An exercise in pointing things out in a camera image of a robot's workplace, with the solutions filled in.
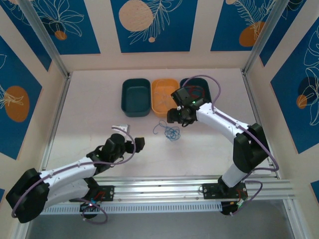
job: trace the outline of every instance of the orange tray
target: orange tray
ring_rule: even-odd
[[[174,100],[170,96],[179,88],[175,79],[158,79],[152,82],[152,110],[159,118],[166,118],[167,111],[176,108]]]

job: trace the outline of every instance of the tangled cord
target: tangled cord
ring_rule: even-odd
[[[165,128],[164,134],[165,134],[166,138],[168,138],[170,141],[176,141],[180,138],[179,127],[177,127],[177,126],[169,127],[169,126],[167,126],[165,121],[160,120],[159,123],[154,127],[153,134],[158,134],[158,132],[154,132],[154,130],[156,129],[157,126],[161,126],[161,127]]]

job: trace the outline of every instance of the white table surface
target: white table surface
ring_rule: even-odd
[[[233,145],[216,130],[199,122],[180,128],[181,137],[171,142],[164,128],[153,128],[159,118],[151,111],[146,117],[129,118],[121,110],[122,83],[129,78],[159,78],[178,81],[205,74],[217,79],[222,93],[216,106],[233,118],[255,122],[239,69],[101,70],[73,72],[70,87],[54,139],[47,170],[84,157],[114,133],[112,125],[130,124],[133,137],[145,137],[143,151],[123,165],[99,176],[190,176],[221,175],[232,163]],[[212,99],[217,86],[207,79]],[[265,160],[262,166],[268,166]],[[269,174],[268,171],[257,171]]]

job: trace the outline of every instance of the floor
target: floor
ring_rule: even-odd
[[[133,137],[145,137],[140,153],[123,165],[99,176],[188,176],[221,175],[232,163],[232,143],[215,129],[195,122],[180,128],[181,137],[171,142],[163,128],[153,128],[159,118],[151,111],[146,117],[129,118],[121,110],[122,83],[129,78],[174,78],[178,81],[204,74],[217,79],[222,93],[216,106],[233,118],[255,122],[245,85],[239,69],[164,69],[76,71],[54,139],[47,169],[72,163],[84,157],[98,145],[104,144],[114,131],[111,126],[129,124]],[[217,86],[207,79],[212,98]],[[268,166],[265,160],[262,166]],[[269,174],[258,171],[258,174]]]
[[[102,215],[93,220],[103,221]],[[253,201],[233,218],[219,212],[111,214],[105,225],[80,215],[39,216],[27,239],[293,239],[281,201]]]

